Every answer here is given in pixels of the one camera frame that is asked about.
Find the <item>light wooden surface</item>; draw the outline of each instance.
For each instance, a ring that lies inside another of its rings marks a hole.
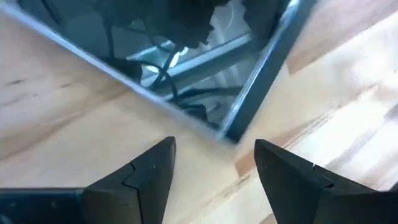
[[[86,186],[176,136],[164,223],[275,223],[252,159],[256,138],[388,189],[398,180],[397,4],[353,2],[361,7],[321,1],[237,146],[0,14],[0,187]]]

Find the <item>metal edge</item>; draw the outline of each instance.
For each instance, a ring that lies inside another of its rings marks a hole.
[[[264,101],[264,97],[266,96],[267,92],[269,91],[269,89],[272,85],[272,82],[275,80],[275,78],[280,70],[280,67],[279,67],[278,70],[273,71],[274,74],[262,74],[262,72],[267,67],[267,63],[269,62],[269,59],[271,58],[271,56],[276,54],[275,50],[277,47],[280,46],[281,40],[286,36],[286,33],[289,30],[292,30],[295,28],[292,26],[297,26],[297,27],[300,27],[299,31],[297,32],[297,34],[294,34],[294,37],[290,37],[291,40],[289,40],[289,42],[291,42],[292,45],[294,44],[297,37],[299,36],[302,26],[304,25],[305,21],[308,18],[308,15],[306,15],[306,14],[300,15],[300,11],[309,9],[308,11],[310,12],[312,7],[315,5],[316,1],[317,0],[291,0],[288,7],[294,7],[294,8],[289,12],[290,16],[286,15],[286,14],[284,14],[282,16],[280,21],[283,23],[281,23],[279,25],[275,34],[272,36],[271,40],[269,41],[269,43],[267,44],[265,49],[262,51],[262,60],[259,60],[257,62],[255,69],[252,71],[252,74],[250,75],[250,77],[248,78],[246,83],[244,84],[242,91],[240,92],[237,99],[233,103],[232,109],[229,111],[229,113],[227,114],[223,123],[221,124],[221,129],[218,132],[217,138],[227,137],[234,142],[238,142],[241,139],[245,130],[247,130],[250,122],[252,121],[253,117],[255,116],[257,110],[259,109],[261,102]],[[287,57],[287,55],[284,55],[284,57],[281,59],[282,63],[284,62],[286,57]],[[248,94],[251,91],[254,91],[252,89],[253,85],[257,82],[257,79],[260,76],[265,76],[265,75],[273,76],[272,82],[271,82],[269,88],[266,88],[265,90],[261,90],[262,91],[261,94],[263,95],[263,96],[261,96],[261,98],[262,98],[261,102],[258,105],[252,106],[252,110],[254,110],[253,114],[247,114],[246,118],[249,117],[248,121],[239,127],[241,130],[243,129],[243,131],[241,131],[242,134],[239,134],[239,136],[232,136],[232,135],[228,134],[229,132],[231,132],[232,126],[236,122],[235,119],[238,116],[238,113],[242,112],[242,110],[244,109],[242,107],[243,107],[244,102],[246,101]]]

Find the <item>wooden table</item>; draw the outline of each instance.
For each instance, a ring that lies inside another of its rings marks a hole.
[[[0,14],[0,186],[87,186],[175,136],[164,223],[274,223],[252,159],[257,138],[386,190],[398,180],[397,9],[321,0],[237,146]]]

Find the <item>wood grain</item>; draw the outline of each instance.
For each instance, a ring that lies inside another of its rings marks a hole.
[[[311,120],[307,123],[301,124],[290,131],[284,132],[279,136],[269,139],[269,142],[280,147],[285,147],[289,142],[300,136],[311,124],[315,122],[315,120]],[[248,172],[255,168],[255,166],[256,163],[254,162],[254,151],[250,151],[235,162],[236,171],[240,177],[245,176]]]
[[[294,138],[301,138],[306,133],[300,133],[300,129],[310,124],[316,128],[319,125],[316,123],[330,119],[328,114],[333,115],[342,106],[374,88],[398,69],[398,63],[393,59],[398,50],[398,29],[392,29],[397,24],[398,14],[395,13],[295,75],[278,77],[264,102],[260,121],[250,131],[267,133],[266,139],[276,144],[278,138],[292,137],[290,132],[296,132],[298,136]],[[285,140],[280,146],[286,147],[285,142],[290,140]],[[238,159],[236,167],[240,175],[255,166],[252,154],[249,151]]]
[[[4,15],[0,27],[0,48],[7,52],[0,64],[1,159],[44,141],[73,119],[127,92],[106,74]]]
[[[271,212],[257,171],[252,170],[182,223],[260,223]]]
[[[396,0],[320,0],[288,56],[287,66],[291,74],[387,18],[396,10]]]

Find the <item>dark object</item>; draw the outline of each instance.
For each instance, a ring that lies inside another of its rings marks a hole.
[[[159,86],[159,83],[163,79],[163,77],[168,75],[167,70],[170,68],[170,64],[172,63],[174,56],[176,54],[178,54],[179,51],[180,51],[180,47],[175,46],[174,49],[170,52],[169,57],[167,58],[166,62],[164,63],[162,69],[159,70],[159,75],[156,77],[151,88],[156,88],[157,86]]]
[[[151,42],[153,32],[176,45],[197,48],[206,43],[213,27],[210,19],[215,7],[229,0],[97,0],[93,7],[114,26],[127,26],[143,21]]]
[[[192,88],[178,96],[179,104],[186,105],[197,100],[212,96],[237,96],[242,87],[226,87],[226,88]]]
[[[47,10],[47,12],[49,13],[50,17],[54,20],[54,22],[57,25],[60,25],[61,24],[60,19],[58,18],[58,16],[55,15],[53,9],[48,4],[47,0],[41,0],[41,1],[42,1],[42,4],[43,4],[45,10]]]
[[[141,81],[142,65],[140,62],[113,57],[103,57],[100,59],[108,65],[116,68],[135,82],[139,83]]]
[[[278,224],[398,223],[397,192],[378,192],[265,140],[254,150]]]
[[[84,189],[1,189],[0,223],[162,223],[175,139],[163,141]]]
[[[229,0],[160,0],[154,4],[157,30],[176,45],[197,48],[207,43],[213,27],[210,19],[216,6]]]
[[[289,1],[287,0],[244,0],[244,20],[264,46],[277,28]]]
[[[187,105],[183,106],[182,109],[187,114],[196,117],[204,122],[207,122],[207,112],[205,105],[198,104],[198,105]]]

